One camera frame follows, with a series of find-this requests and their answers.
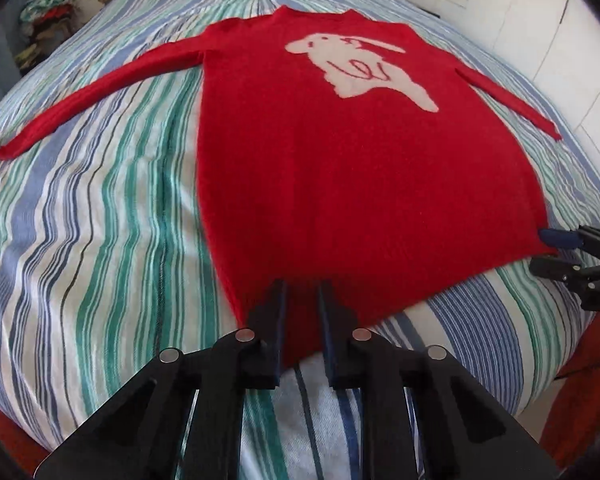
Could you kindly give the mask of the red sweater with white rabbit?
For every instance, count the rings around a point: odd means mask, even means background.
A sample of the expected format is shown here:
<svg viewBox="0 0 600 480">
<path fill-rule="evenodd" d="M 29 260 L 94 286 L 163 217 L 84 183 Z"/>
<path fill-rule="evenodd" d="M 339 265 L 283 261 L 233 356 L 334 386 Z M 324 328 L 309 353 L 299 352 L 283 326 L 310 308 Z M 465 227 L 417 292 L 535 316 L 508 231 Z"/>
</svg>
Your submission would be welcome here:
<svg viewBox="0 0 600 480">
<path fill-rule="evenodd" d="M 275 280 L 287 283 L 286 364 L 321 348 L 322 281 L 373 325 L 546 252 L 540 180 L 491 103 L 559 141 L 554 122 L 410 26 L 355 11 L 282 6 L 162 44 L 36 116 L 0 159 L 114 92 L 193 67 L 211 259 L 240 320 Z"/>
</svg>

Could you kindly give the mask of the pile of mixed clothes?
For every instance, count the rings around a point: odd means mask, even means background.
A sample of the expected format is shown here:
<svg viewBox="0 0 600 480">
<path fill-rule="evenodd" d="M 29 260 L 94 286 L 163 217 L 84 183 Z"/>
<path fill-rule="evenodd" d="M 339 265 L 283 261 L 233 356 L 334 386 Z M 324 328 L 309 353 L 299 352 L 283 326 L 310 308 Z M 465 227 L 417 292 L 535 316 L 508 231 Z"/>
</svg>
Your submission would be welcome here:
<svg viewBox="0 0 600 480">
<path fill-rule="evenodd" d="M 41 64 L 79 28 L 76 0 L 29 0 L 18 16 L 27 47 L 14 56 L 24 76 Z"/>
</svg>

